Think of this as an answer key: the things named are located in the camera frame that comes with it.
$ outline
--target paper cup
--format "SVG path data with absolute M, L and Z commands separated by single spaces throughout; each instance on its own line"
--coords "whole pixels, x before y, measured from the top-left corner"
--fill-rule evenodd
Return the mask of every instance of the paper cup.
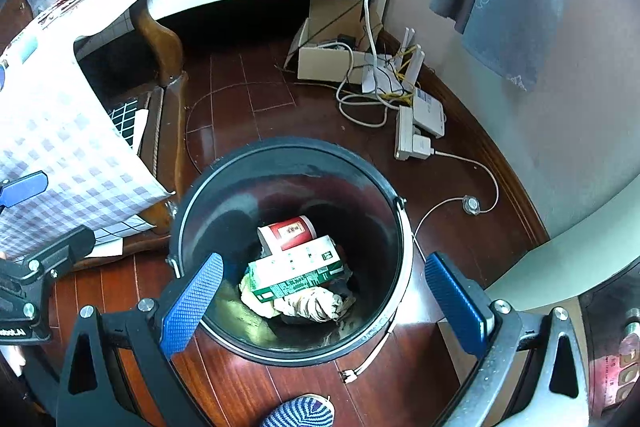
M 316 229 L 306 216 L 296 216 L 258 228 L 258 238 L 268 255 L 303 245 L 316 237 Z

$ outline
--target trash bin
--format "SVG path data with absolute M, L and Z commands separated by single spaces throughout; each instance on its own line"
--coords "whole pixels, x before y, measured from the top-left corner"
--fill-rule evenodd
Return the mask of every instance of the trash bin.
M 353 271 L 356 303 L 339 321 L 290 325 L 241 301 L 238 283 L 260 256 L 256 229 L 304 214 L 328 234 Z M 250 144 L 213 163 L 180 203 L 169 261 L 177 275 L 211 252 L 224 279 L 201 325 L 222 346 L 255 362 L 299 367 L 337 359 L 375 335 L 396 310 L 412 267 L 404 201 L 371 164 L 321 140 L 285 137 Z

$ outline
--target striped sock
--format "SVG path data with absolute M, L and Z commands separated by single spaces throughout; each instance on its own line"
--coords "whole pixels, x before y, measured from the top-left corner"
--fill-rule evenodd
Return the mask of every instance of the striped sock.
M 333 409 L 306 395 L 283 403 L 267 416 L 260 427 L 331 427 L 333 424 Z

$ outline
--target checkered tablecloth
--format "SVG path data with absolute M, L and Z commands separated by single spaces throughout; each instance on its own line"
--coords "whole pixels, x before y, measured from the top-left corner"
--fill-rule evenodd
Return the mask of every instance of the checkered tablecloth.
M 0 214 L 0 250 L 9 259 L 79 225 L 98 230 L 126 222 L 169 195 L 117 133 L 72 41 L 37 28 L 34 34 L 36 51 L 24 64 L 8 59 L 0 91 L 0 179 L 42 170 L 49 187 Z M 0 60 L 9 55 L 10 48 Z

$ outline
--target screw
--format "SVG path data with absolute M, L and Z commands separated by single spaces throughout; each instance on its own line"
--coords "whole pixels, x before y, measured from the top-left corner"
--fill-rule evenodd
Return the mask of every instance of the screw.
M 153 299 L 142 299 L 139 303 L 138 303 L 138 309 L 141 312 L 149 312 L 151 311 L 154 306 L 155 306 L 155 302 Z
M 84 319 L 91 317 L 91 315 L 93 314 L 94 314 L 93 306 L 83 306 L 82 309 L 80 310 L 80 316 Z
M 506 315 L 511 311 L 511 305 L 507 301 L 503 301 L 502 299 L 498 299 L 494 302 L 494 308 L 498 313 Z
M 32 319 L 36 315 L 36 308 L 30 302 L 27 302 L 27 304 L 22 307 L 22 313 L 24 313 L 24 316 L 28 319 Z
M 560 306 L 558 306 L 558 308 L 554 310 L 554 315 L 558 317 L 561 321 L 565 321 L 569 318 L 569 313 L 567 312 L 567 310 L 565 310 L 564 308 L 561 308 Z

